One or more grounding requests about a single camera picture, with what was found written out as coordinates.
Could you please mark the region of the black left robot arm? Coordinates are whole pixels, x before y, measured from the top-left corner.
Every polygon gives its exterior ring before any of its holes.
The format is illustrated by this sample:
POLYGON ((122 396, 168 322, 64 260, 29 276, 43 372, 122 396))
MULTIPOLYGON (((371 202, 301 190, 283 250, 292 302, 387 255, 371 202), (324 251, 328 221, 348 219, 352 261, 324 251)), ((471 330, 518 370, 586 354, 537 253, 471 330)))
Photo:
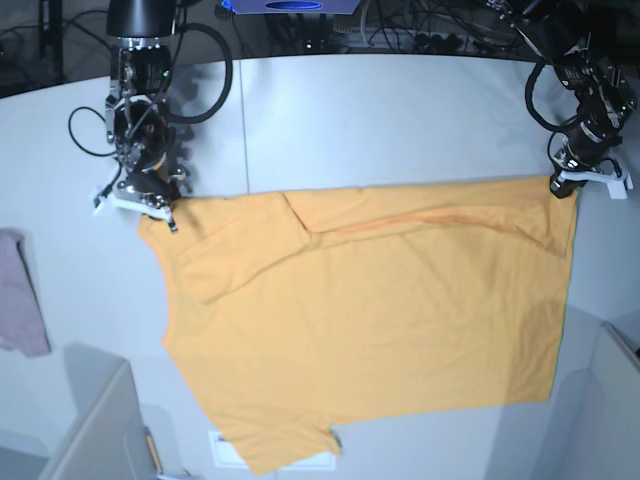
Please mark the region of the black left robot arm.
POLYGON ((550 133, 551 193, 563 199, 597 182, 612 199, 625 199, 633 189, 631 174, 609 152, 622 143, 621 131, 638 100, 620 68, 591 48, 586 16, 575 2, 514 2, 510 9, 512 27, 538 55, 525 85, 525 106, 550 133), (534 89, 547 65, 578 102, 576 113, 559 123, 545 119, 534 105, 534 89))

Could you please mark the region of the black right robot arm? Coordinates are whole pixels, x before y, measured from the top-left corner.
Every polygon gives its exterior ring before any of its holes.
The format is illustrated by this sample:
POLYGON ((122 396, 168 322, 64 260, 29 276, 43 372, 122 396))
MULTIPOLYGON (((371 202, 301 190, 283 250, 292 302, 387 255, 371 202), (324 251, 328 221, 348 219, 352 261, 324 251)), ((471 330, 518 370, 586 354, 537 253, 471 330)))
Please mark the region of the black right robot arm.
POLYGON ((111 1, 109 93, 105 100, 107 142, 119 173, 105 198, 178 230, 175 202, 189 172, 173 158, 176 128, 166 104, 175 67, 171 37, 179 23, 177 1, 111 1))

